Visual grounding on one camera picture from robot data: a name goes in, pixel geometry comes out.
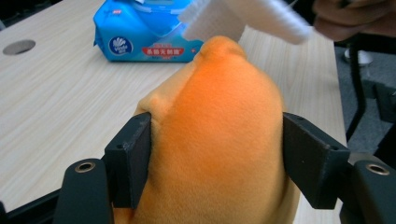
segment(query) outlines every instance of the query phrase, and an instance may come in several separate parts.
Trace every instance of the wet wipes package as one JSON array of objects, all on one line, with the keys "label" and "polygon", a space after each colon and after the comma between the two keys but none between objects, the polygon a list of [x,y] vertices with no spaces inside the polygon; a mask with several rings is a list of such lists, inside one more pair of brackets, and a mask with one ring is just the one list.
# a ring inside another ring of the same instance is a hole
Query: wet wipes package
[{"label": "wet wipes package", "polygon": [[203,42],[181,34],[192,0],[106,0],[93,17],[94,45],[110,61],[190,62]]}]

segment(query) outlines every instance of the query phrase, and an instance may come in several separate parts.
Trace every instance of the black metal bracket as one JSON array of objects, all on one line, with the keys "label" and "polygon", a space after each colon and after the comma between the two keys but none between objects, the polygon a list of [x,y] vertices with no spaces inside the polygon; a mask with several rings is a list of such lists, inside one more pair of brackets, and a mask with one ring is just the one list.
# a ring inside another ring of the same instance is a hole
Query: black metal bracket
[{"label": "black metal bracket", "polygon": [[396,122],[396,89],[384,84],[375,84],[379,115],[386,122]]},{"label": "black metal bracket", "polygon": [[[372,155],[357,155],[308,120],[284,113],[285,170],[311,206],[334,209],[343,201],[342,223],[396,220],[396,171]],[[20,223],[113,223],[112,207],[137,207],[148,178],[150,114],[133,117],[101,159],[71,165],[61,190],[6,213]]]},{"label": "black metal bracket", "polygon": [[390,128],[388,133],[378,145],[375,156],[384,161],[387,165],[396,169],[396,123]]}]

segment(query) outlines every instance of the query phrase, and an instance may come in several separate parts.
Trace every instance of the floor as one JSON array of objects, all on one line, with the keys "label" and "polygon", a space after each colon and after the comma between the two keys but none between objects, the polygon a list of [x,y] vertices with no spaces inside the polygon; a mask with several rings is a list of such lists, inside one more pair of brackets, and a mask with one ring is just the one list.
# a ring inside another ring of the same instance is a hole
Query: floor
[{"label": "floor", "polygon": [[[40,1],[40,4],[35,5],[33,8],[19,11],[13,17],[2,20],[2,22],[8,27],[46,7],[50,7],[51,4],[55,2],[58,1]],[[351,84],[349,64],[344,59],[344,52],[346,49],[335,47],[334,50],[339,75],[345,126],[347,129],[356,112],[357,101]],[[370,52],[370,54],[373,56],[374,60],[371,64],[361,69],[362,79],[384,83],[387,86],[396,88],[396,54],[376,52]],[[391,125],[391,123],[380,119],[376,99],[367,99],[366,113],[360,121],[356,132],[354,132],[351,139],[348,141],[348,148],[353,151],[374,153],[378,143]]]}]

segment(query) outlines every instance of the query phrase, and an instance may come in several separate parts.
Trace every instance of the hand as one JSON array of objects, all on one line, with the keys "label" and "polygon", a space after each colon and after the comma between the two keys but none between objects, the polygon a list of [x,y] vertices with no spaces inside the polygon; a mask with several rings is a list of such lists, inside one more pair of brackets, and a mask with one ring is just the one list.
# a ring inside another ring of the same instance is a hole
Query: hand
[{"label": "hand", "polygon": [[316,0],[315,28],[334,41],[357,33],[396,37],[396,0],[355,0],[340,7],[341,0]]}]

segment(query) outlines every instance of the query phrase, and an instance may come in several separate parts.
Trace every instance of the table hole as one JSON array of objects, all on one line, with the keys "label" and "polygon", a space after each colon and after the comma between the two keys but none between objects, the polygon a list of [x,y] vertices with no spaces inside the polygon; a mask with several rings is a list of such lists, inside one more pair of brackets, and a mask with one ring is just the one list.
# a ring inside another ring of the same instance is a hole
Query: table hole
[{"label": "table hole", "polygon": [[3,53],[6,55],[18,55],[26,51],[29,51],[34,47],[35,47],[35,41],[26,39],[26,40],[17,41],[15,43],[6,46],[3,49]]}]

